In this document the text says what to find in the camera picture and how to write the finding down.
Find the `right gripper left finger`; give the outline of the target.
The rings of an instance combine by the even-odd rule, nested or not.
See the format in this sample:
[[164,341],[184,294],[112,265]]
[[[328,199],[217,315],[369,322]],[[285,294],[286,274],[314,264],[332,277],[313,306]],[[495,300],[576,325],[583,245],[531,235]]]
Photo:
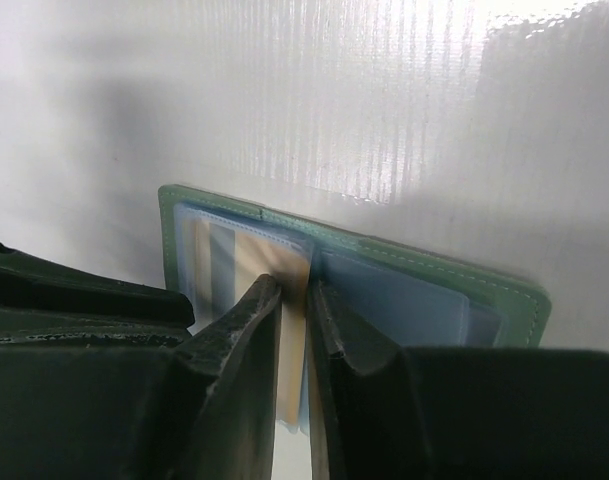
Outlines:
[[267,479],[281,290],[196,334],[177,292],[0,242],[0,479]]

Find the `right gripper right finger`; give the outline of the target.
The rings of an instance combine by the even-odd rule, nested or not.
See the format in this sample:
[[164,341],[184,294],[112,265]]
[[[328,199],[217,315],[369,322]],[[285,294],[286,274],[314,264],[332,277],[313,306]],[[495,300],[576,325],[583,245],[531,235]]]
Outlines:
[[609,354],[403,347],[307,298],[316,479],[609,479]]

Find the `green leather card holder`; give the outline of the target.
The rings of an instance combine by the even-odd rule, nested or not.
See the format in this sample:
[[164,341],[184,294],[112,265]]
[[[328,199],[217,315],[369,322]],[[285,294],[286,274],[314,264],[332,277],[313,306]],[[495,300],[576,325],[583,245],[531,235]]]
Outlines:
[[[359,315],[404,346],[535,347],[551,313],[546,291],[533,283],[380,238],[337,229],[265,206],[192,189],[159,189],[165,282],[197,309],[196,220],[240,224],[301,236],[313,246],[308,285],[327,282]],[[298,425],[309,429],[305,351]]]

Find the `gold card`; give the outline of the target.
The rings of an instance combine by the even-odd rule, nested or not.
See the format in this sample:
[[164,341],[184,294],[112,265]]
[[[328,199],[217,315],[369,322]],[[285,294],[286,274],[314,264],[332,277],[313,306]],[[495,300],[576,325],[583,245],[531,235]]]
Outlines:
[[194,277],[196,328],[219,319],[257,277],[268,274],[282,291],[277,419],[298,425],[305,356],[305,293],[313,254],[301,236],[262,231],[240,224],[196,220]]

